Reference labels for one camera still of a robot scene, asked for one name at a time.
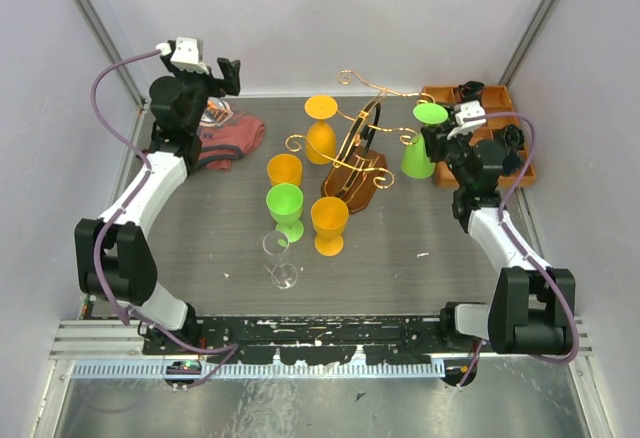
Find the green goblet back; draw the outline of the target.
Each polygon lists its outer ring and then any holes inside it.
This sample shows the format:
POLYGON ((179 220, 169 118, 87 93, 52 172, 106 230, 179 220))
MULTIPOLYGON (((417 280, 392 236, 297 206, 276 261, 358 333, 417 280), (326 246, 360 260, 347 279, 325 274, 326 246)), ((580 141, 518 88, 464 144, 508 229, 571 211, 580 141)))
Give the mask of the green goblet back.
MULTIPOLYGON (((447 110, 436 103, 421 102, 413 108, 413 116, 423 125, 441 125, 448 119, 447 110)), ((423 135, 418 132, 405 147, 401 162, 402 172, 417 180, 427 179, 435 171, 435 164, 426 154, 423 135)))

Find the orange goblet back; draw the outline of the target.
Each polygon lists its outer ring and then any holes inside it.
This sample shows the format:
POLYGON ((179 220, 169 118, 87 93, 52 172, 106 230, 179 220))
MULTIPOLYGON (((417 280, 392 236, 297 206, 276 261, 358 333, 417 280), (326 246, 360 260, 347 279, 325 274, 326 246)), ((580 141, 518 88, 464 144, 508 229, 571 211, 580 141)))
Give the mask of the orange goblet back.
POLYGON ((300 186, 303 178, 303 165, 294 154, 278 154, 267 164, 267 175, 272 186, 293 184, 300 186))

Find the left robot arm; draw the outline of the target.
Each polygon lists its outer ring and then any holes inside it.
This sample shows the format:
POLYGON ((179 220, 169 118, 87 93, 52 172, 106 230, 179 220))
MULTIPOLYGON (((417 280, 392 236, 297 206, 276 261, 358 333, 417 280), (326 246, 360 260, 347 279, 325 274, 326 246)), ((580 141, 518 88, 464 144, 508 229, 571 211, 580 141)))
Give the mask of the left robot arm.
POLYGON ((178 354, 194 351, 200 326, 192 305, 174 297, 158 279, 147 238, 173 192, 194 171, 202 142, 197 130, 208 101, 239 94, 237 60, 220 58, 221 77, 209 68, 182 70, 169 56, 168 75, 149 88, 154 119, 143 165, 124 193, 96 219, 82 219, 74 230, 80 290, 108 301, 123 322, 136 313, 165 330, 164 341, 178 354))

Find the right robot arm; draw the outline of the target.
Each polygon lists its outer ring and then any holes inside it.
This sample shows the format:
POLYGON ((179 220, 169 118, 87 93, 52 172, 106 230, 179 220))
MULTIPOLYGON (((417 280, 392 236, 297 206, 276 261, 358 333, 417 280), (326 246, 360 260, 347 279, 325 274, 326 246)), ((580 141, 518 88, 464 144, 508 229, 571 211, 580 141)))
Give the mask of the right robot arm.
POLYGON ((494 138, 472 142, 453 131, 449 122, 423 126, 425 154, 453 174, 453 216, 484 251, 498 281, 490 304, 449 302, 441 309, 440 343, 459 352, 476 338, 499 354, 572 361, 579 350, 575 279, 543 260, 519 234, 498 190, 500 178, 519 177, 529 166, 521 153, 523 132, 508 125, 494 138))

